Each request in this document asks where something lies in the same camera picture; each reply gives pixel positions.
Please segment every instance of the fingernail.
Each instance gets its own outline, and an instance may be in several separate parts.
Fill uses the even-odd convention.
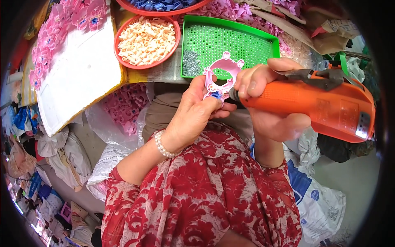
[[[245,85],[241,85],[239,88],[239,94],[244,94],[246,91],[246,86]]]
[[[255,81],[251,81],[250,85],[248,86],[247,91],[251,91],[256,87],[256,82]]]

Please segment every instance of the qr code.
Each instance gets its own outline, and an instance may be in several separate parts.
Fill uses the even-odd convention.
[[[338,208],[336,208],[336,207],[329,207],[329,209],[328,209],[328,217],[331,220],[335,221],[336,218],[337,218],[338,213],[339,213],[339,209]]]

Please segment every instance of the red plastic basket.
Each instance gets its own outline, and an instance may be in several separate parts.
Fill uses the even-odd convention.
[[[204,6],[211,2],[211,0],[202,0],[198,2],[197,4],[194,4],[192,6],[186,7],[184,9],[178,9],[178,10],[173,10],[173,11],[147,11],[144,9],[138,9],[134,7],[132,4],[130,4],[130,1],[127,0],[117,0],[119,5],[121,5],[124,9],[139,14],[139,15],[144,15],[144,16],[171,16],[171,15],[179,15],[179,14],[184,14],[186,12],[195,10],[200,8],[201,6]]]
[[[136,15],[133,18],[127,20],[118,30],[117,35],[115,36],[114,39],[114,53],[115,56],[117,57],[118,61],[125,67],[127,68],[131,68],[131,69],[135,69],[135,70],[144,70],[144,69],[148,69],[148,68],[152,68],[155,67],[156,65],[159,65],[161,63],[163,63],[164,61],[166,61],[177,49],[178,44],[180,43],[180,38],[181,38],[181,30],[180,30],[180,26],[178,25],[178,22],[174,21],[172,18],[168,17],[168,16],[162,16],[160,17],[161,19],[171,22],[174,25],[174,32],[175,32],[175,44],[174,47],[171,49],[171,51],[161,60],[154,62],[153,64],[148,64],[148,65],[144,65],[144,66],[136,66],[136,65],[132,65],[128,62],[125,62],[122,60],[122,57],[119,56],[119,49],[118,49],[118,44],[119,44],[119,36],[121,35],[122,31],[125,30],[129,24],[133,24],[136,23],[139,18],[141,17],[141,15]],[[145,17],[147,19],[152,19],[155,18],[153,16],[151,17]]]

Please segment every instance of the blue plastic parts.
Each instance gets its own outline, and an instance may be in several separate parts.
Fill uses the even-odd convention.
[[[221,98],[221,94],[218,91],[215,91],[211,94],[212,97],[216,98],[216,99],[220,99]]]
[[[180,1],[175,2],[173,5],[174,9],[182,9],[184,7],[184,5]]]
[[[172,11],[183,9],[201,0],[131,0],[130,4],[146,11]]]

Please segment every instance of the green plastic tray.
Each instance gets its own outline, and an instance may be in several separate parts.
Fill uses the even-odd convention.
[[[192,78],[182,74],[184,50],[199,54],[200,74],[203,74],[203,68],[222,58],[224,51],[229,51],[234,61],[243,59],[242,69],[266,64],[271,57],[280,57],[276,36],[241,23],[196,15],[184,16],[182,36],[181,77]],[[214,73],[220,80],[231,78],[222,69],[215,69]]]

